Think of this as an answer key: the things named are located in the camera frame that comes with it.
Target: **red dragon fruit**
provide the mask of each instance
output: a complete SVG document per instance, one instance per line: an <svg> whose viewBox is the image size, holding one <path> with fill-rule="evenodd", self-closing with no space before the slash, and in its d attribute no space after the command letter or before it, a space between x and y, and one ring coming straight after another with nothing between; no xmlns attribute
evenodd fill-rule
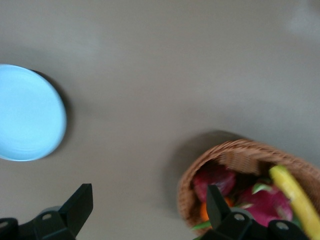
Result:
<svg viewBox="0 0 320 240"><path fill-rule="evenodd" d="M265 227L271 220L293 219L290 201L271 183L258 182L249 187L238 196L237 205L251 213Z"/></svg>
<svg viewBox="0 0 320 240"><path fill-rule="evenodd" d="M196 195L204 203L208 185L216 185L223 196L228 195L236 184L236 173L224 165L207 163L196 172L192 182Z"/></svg>

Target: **banana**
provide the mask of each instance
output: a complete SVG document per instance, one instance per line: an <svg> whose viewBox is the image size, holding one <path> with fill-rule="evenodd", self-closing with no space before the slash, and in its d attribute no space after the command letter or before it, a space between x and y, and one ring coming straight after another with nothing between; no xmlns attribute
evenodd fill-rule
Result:
<svg viewBox="0 0 320 240"><path fill-rule="evenodd" d="M286 167L276 165L269 170L274 184L290 199L291 207L311 240L320 240L320 218L312 202Z"/></svg>

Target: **screw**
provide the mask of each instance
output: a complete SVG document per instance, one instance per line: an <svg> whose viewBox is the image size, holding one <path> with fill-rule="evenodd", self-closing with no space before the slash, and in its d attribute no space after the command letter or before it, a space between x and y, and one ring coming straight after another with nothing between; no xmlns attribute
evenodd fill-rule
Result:
<svg viewBox="0 0 320 240"><path fill-rule="evenodd" d="M289 227L287 226L287 224L285 224L284 222L282 221L278 221L276 224L275 224L279 229L281 230L288 230Z"/></svg>
<svg viewBox="0 0 320 240"><path fill-rule="evenodd" d="M42 220L47 220L47 219L50 219L51 217L52 217L51 214L48 213L42 216Z"/></svg>
<svg viewBox="0 0 320 240"><path fill-rule="evenodd" d="M234 218L235 218L236 220L238 220L238 221L243 221L243 220L245 220L245 217L244 217L243 215L239 214L239 213L235 214L235 215L234 215Z"/></svg>
<svg viewBox="0 0 320 240"><path fill-rule="evenodd" d="M8 225L8 222L7 222L7 221L1 222L1 223L0 223L0 229L1 229L1 228L4 228L4 227L7 226L7 225Z"/></svg>

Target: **light blue plate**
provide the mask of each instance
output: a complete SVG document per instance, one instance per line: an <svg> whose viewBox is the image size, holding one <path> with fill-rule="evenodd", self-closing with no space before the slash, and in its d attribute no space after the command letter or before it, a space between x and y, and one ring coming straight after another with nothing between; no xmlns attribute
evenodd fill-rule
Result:
<svg viewBox="0 0 320 240"><path fill-rule="evenodd" d="M14 65L0 64L0 158L31 161L50 154L62 141L67 117L47 80Z"/></svg>

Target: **wicker basket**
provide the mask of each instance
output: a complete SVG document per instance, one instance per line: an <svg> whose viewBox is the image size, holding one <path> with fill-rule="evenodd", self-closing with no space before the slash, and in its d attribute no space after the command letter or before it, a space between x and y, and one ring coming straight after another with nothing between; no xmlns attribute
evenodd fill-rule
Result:
<svg viewBox="0 0 320 240"><path fill-rule="evenodd" d="M270 165L286 166L320 213L320 170L303 159L272 146L240 139L228 141L209 149L183 174L178 187L178 210L189 227L202 222L199 215L200 201L193 190L192 179L197 170L208 161L225 165L238 173L255 176L268 174ZM201 229L195 232L202 235L207 230Z"/></svg>

